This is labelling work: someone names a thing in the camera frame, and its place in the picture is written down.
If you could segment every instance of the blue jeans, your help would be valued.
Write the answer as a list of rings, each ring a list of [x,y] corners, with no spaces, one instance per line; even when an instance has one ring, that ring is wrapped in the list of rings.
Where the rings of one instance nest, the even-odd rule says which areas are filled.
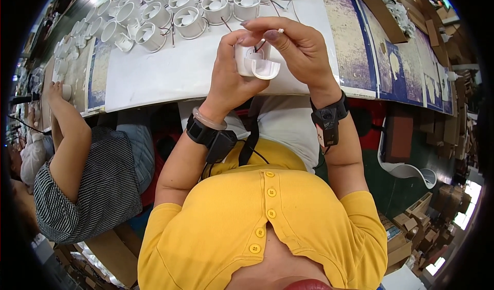
[[[123,110],[118,113],[117,130],[127,133],[141,194],[149,187],[155,171],[150,125],[150,115],[146,108]]]

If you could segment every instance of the green floor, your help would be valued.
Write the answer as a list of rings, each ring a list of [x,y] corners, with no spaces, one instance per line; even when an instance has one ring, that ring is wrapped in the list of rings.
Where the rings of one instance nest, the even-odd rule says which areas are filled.
[[[447,160],[439,158],[435,148],[425,143],[426,135],[420,131],[414,131],[411,144],[410,164],[417,168],[429,168],[436,172],[438,183],[432,190],[425,188],[418,178],[395,178],[384,171],[377,161],[377,151],[364,150],[364,171],[367,185],[374,197],[377,210],[386,217],[393,218],[411,206],[428,191],[434,192],[442,183],[449,184],[454,174],[454,158]],[[316,175],[328,182],[328,171],[325,166],[316,170]]]

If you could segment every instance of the metal surface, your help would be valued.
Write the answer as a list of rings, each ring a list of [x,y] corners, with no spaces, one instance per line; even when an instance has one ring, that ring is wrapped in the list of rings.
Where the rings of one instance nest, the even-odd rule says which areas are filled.
[[[40,63],[45,64],[53,54],[55,44],[69,34],[76,21],[83,19],[92,7],[98,7],[106,0],[76,0],[60,18],[53,31],[45,40]]]

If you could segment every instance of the lips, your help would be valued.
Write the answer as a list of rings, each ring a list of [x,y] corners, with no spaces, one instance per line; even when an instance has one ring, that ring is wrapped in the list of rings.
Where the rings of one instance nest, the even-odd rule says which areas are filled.
[[[317,279],[304,279],[289,284],[283,290],[332,290],[332,287]]]

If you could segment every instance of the woman's left hand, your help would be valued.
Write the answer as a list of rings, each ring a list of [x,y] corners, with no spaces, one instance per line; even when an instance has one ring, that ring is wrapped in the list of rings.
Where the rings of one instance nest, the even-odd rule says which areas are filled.
[[[221,123],[226,115],[251,97],[266,89],[268,80],[258,78],[250,82],[244,80],[237,71],[233,57],[233,46],[239,38],[247,33],[246,30],[235,30],[221,38],[214,62],[211,88],[199,112],[208,119]]]

